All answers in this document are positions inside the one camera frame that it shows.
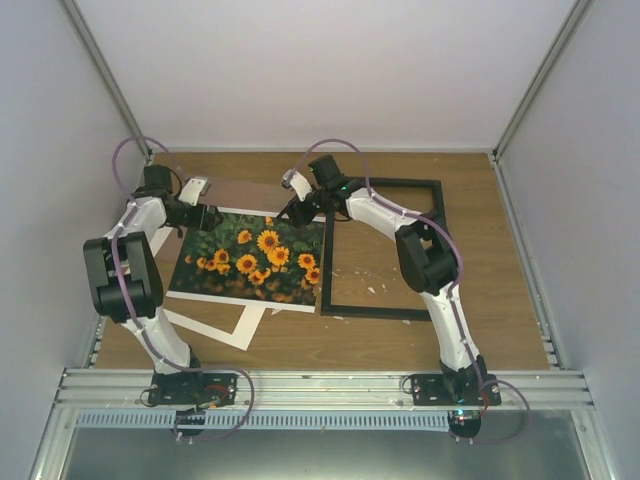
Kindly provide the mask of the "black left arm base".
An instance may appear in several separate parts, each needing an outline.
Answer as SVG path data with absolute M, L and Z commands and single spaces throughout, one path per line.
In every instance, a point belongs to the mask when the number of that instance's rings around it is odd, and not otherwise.
M 232 373 L 158 374 L 140 394 L 146 407 L 185 406 L 196 409 L 233 405 L 238 375 Z

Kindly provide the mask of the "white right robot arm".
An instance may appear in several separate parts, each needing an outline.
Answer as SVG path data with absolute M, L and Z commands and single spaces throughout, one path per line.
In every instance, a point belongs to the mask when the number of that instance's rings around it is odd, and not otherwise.
M 309 168 L 315 185 L 296 167 L 283 174 L 282 185 L 294 197 L 282 213 L 295 226 L 309 224 L 319 213 L 340 213 L 394 242 L 402 277 L 424 301 L 437 335 L 444 396 L 456 405 L 468 403 L 484 385 L 486 366 L 465 319 L 459 290 L 463 262 L 446 227 L 386 199 L 369 178 L 347 177 L 332 155 L 311 161 Z

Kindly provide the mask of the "black picture frame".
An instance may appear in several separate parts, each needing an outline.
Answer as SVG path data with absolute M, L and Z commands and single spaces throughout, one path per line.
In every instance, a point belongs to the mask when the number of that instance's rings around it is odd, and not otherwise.
M 429 217 L 440 216 L 442 225 L 446 226 L 446 212 L 440 180 L 431 179 L 399 179 L 373 177 L 373 187 L 392 187 L 401 189 L 424 189 L 431 193 L 433 207 L 428 212 Z M 410 320 L 430 322 L 430 315 L 425 307 L 421 309 L 409 309 L 400 307 L 372 307 L 339 305 L 332 300 L 332 272 L 333 272 L 333 246 L 335 231 L 335 215 L 333 213 L 325 217 L 324 245 L 322 255 L 322 292 L 320 301 L 320 314 L 322 316 L 342 316 L 354 318 L 378 318 L 385 320 Z

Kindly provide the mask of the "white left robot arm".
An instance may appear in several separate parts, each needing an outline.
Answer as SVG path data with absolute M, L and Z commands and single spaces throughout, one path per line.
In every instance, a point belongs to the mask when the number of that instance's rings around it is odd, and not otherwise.
M 147 167 L 144 184 L 127 201 L 111 230 L 83 245 L 96 312 L 129 331 L 153 361 L 154 372 L 173 375 L 171 391 L 185 404 L 203 398 L 206 380 L 191 347 L 176 333 L 163 307 L 163 283 L 151 241 L 164 228 L 205 233 L 222 223 L 218 208 L 200 202 L 210 181 L 193 177 L 173 189 L 176 172 Z

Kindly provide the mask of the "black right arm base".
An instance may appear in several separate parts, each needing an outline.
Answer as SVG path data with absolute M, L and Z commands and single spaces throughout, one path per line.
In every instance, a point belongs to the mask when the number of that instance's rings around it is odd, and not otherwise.
M 414 373 L 400 380 L 403 393 L 415 406 L 484 407 L 502 404 L 494 375 L 479 381 L 476 374 L 461 378 L 444 373 Z

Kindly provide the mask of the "clear acrylic sheet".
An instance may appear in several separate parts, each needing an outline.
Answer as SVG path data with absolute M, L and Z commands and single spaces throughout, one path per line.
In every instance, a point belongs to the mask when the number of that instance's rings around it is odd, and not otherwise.
M 294 194 L 280 185 L 210 177 L 210 188 L 200 198 L 225 213 L 277 216 Z

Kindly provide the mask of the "sunflower photo print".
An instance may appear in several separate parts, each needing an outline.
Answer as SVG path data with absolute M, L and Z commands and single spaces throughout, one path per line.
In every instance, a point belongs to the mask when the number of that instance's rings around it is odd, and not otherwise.
M 226 209 L 221 216 L 213 231 L 188 229 L 179 249 L 164 247 L 177 255 L 167 296 L 313 313 L 324 220 L 296 228 L 264 212 Z

